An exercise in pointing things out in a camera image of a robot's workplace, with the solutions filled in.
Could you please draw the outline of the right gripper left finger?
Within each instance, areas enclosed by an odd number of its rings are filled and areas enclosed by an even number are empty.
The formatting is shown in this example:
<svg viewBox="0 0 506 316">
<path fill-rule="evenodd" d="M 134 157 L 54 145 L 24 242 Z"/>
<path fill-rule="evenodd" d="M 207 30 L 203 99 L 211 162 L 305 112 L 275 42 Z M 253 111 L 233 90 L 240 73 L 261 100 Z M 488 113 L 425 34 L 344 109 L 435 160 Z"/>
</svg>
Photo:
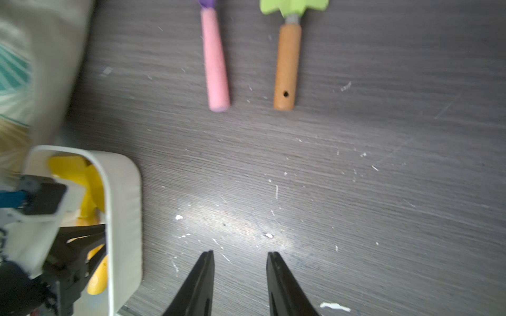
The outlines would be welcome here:
<svg viewBox="0 0 506 316">
<path fill-rule="evenodd" d="M 215 261 L 213 251 L 198 258 L 163 316 L 211 316 Z"/>
</svg>

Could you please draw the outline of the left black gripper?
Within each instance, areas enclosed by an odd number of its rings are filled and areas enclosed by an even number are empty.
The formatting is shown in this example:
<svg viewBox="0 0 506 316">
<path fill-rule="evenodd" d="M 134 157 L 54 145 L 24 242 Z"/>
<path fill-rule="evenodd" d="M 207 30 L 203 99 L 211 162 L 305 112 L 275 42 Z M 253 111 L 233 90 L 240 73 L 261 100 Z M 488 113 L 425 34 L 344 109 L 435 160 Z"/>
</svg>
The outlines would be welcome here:
<svg viewBox="0 0 506 316">
<path fill-rule="evenodd" d="M 16 263 L 2 263 L 1 315 L 72 315 L 105 258 L 105 244 L 105 224 L 64 226 L 40 276 L 32 279 Z"/>
</svg>

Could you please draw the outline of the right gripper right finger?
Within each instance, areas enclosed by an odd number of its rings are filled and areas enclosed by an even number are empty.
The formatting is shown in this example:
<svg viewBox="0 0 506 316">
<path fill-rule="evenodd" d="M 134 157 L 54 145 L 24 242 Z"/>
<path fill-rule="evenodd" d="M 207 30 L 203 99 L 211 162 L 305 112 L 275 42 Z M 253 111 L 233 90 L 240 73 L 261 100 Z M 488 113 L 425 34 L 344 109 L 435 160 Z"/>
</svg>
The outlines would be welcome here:
<svg viewBox="0 0 506 316">
<path fill-rule="evenodd" d="M 279 252 L 269 252 L 266 263 L 270 315 L 319 316 Z"/>
</svg>

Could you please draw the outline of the yellow shovel blue tip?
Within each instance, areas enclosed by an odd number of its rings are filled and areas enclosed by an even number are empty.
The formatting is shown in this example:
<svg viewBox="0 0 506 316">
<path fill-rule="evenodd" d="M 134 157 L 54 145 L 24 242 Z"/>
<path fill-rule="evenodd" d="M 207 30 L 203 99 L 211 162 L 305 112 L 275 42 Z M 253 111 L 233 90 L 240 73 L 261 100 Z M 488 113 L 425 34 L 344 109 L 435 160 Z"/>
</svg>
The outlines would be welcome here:
<svg viewBox="0 0 506 316">
<path fill-rule="evenodd" d="M 78 225 L 97 225 L 100 222 L 98 212 L 105 211 L 105 192 L 95 165 L 81 155 L 53 156 L 47 164 L 53 177 L 70 181 L 84 189 L 77 217 Z"/>
</svg>

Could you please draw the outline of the white storage box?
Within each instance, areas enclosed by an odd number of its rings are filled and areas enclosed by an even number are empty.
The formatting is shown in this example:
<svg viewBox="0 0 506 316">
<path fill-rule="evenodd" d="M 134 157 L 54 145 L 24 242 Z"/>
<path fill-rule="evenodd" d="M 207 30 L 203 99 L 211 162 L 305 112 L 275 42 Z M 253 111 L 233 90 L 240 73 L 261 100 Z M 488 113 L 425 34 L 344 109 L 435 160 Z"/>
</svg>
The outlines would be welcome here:
<svg viewBox="0 0 506 316">
<path fill-rule="evenodd" d="M 142 282 L 142 180 L 127 157 L 105 151 L 61 146 L 36 146 L 28 155 L 28 175 L 49 176 L 47 161 L 54 155 L 80 155 L 98 170 L 104 182 L 108 246 L 108 287 L 91 296 L 85 290 L 76 301 L 75 315 L 117 315 Z"/>
</svg>

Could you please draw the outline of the purple shovel pink handle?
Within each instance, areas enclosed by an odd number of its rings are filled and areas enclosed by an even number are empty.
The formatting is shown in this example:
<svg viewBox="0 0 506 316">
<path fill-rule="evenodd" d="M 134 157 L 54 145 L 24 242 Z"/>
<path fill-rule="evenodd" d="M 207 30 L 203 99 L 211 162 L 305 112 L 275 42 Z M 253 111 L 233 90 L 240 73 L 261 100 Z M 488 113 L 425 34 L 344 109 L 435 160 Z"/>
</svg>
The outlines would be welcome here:
<svg viewBox="0 0 506 316">
<path fill-rule="evenodd" d="M 201 7 L 202 41 L 208 105 L 211 111 L 221 113 L 231 106 L 225 55 L 221 42 L 221 34 L 216 1 L 198 0 Z"/>
</svg>

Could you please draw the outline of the green shovel wooden handle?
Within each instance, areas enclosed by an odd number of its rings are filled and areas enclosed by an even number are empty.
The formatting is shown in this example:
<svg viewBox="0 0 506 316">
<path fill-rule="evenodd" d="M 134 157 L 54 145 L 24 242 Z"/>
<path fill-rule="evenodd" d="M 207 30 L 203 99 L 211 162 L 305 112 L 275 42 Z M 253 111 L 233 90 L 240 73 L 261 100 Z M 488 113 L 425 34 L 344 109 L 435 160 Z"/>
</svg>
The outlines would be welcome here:
<svg viewBox="0 0 506 316">
<path fill-rule="evenodd" d="M 302 40 L 300 20 L 306 10 L 325 11 L 328 5 L 329 0 L 260 1 L 263 14 L 280 12 L 285 21 L 279 31 L 275 77 L 274 109 L 278 111 L 292 111 L 295 107 Z"/>
</svg>

